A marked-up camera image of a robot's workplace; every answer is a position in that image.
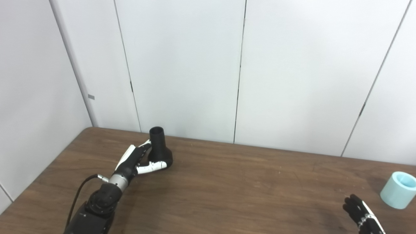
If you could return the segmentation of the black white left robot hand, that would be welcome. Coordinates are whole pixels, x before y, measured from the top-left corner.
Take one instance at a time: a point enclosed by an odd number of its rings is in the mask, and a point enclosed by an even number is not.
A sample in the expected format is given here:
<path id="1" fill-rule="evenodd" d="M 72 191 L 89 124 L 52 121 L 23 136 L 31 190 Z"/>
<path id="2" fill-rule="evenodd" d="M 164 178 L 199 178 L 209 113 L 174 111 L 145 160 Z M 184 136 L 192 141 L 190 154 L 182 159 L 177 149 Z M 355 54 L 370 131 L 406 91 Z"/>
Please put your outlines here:
<path id="1" fill-rule="evenodd" d="M 151 150 L 152 145 L 150 139 L 138 147 L 130 145 L 117 164 L 109 182 L 124 190 L 130 185 L 136 175 L 160 171 L 172 166 L 173 155 L 168 148 L 162 150 L 159 155 L 150 152 L 148 162 L 140 165 L 147 151 Z"/>

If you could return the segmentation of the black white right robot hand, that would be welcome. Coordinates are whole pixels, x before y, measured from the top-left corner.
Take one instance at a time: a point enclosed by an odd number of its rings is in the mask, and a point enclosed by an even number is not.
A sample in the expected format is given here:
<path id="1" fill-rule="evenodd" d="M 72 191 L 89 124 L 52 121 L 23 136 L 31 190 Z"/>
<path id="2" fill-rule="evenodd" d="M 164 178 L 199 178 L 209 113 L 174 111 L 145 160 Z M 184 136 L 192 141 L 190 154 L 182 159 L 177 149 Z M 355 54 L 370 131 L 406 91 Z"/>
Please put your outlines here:
<path id="1" fill-rule="evenodd" d="M 376 215 L 368 205 L 355 194 L 345 197 L 342 207 L 357 225 L 359 234 L 386 233 Z"/>

